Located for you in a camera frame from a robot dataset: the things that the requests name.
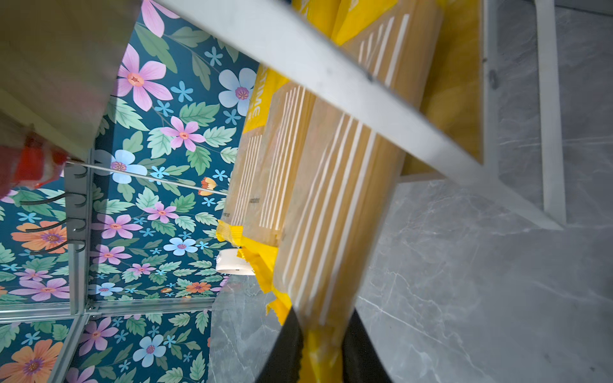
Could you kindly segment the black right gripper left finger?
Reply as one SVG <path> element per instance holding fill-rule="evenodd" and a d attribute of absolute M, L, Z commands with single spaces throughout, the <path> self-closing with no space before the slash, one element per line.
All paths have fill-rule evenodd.
<path fill-rule="evenodd" d="M 255 383 L 297 383 L 302 352 L 303 333 L 291 309 Z"/>

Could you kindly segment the wooden two-tier shelf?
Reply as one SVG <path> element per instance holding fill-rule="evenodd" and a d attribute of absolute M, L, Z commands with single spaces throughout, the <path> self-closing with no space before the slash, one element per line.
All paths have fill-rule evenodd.
<path fill-rule="evenodd" d="M 279 1 L 167 1 L 164 6 L 248 56 L 279 70 L 453 182 L 535 225 L 566 222 L 554 2 L 539 20 L 544 205 L 498 178 L 388 86 L 360 68 Z M 4 1 L 1 110 L 70 156 L 86 160 L 140 13 L 139 1 Z"/>

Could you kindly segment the cream alarm clock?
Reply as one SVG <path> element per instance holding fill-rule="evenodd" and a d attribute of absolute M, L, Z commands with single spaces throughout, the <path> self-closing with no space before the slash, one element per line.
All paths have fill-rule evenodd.
<path fill-rule="evenodd" d="M 216 257 L 216 271 L 229 275 L 255 275 L 250 263 L 239 256 L 237 248 L 223 249 L 219 252 Z"/>

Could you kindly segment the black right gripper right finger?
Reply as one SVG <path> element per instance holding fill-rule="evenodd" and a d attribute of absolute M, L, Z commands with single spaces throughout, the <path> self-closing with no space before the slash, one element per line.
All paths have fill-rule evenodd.
<path fill-rule="evenodd" d="M 342 351 L 345 383 L 392 382 L 357 310 L 351 315 L 343 338 Z"/>

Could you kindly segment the black wall hook rail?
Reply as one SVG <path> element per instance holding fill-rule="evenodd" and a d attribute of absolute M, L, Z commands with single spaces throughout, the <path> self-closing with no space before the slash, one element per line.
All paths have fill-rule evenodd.
<path fill-rule="evenodd" d="M 24 201 L 23 207 L 38 207 L 63 199 L 66 218 L 59 224 L 67 229 L 67 256 L 69 264 L 70 299 L 69 307 L 52 309 L 55 314 L 69 316 L 86 312 L 89 280 L 89 236 L 92 212 L 91 181 L 93 174 L 88 164 L 71 160 L 64 170 L 65 189 L 57 196 L 37 201 Z"/>

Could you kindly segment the yellow pasta bag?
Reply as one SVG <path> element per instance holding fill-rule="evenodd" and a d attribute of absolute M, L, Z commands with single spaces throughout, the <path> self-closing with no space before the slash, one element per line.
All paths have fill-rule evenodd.
<path fill-rule="evenodd" d="M 228 195 L 216 230 L 217 239 L 233 247 L 241 246 L 249 196 L 259 173 L 260 148 L 271 110 L 272 98 L 275 92 L 286 83 L 287 79 L 273 69 L 265 65 L 258 68 L 235 167 L 231 174 Z"/>
<path fill-rule="evenodd" d="M 445 7 L 443 1 L 344 1 L 331 39 L 418 106 Z M 315 102 L 273 277 L 302 333 L 301 382 L 343 380 L 343 339 L 404 159 L 403 150 L 356 117 Z"/>
<path fill-rule="evenodd" d="M 279 242 L 317 100 L 305 87 L 274 70 L 271 73 L 271 102 L 256 151 L 241 244 L 263 293 L 273 291 Z"/>

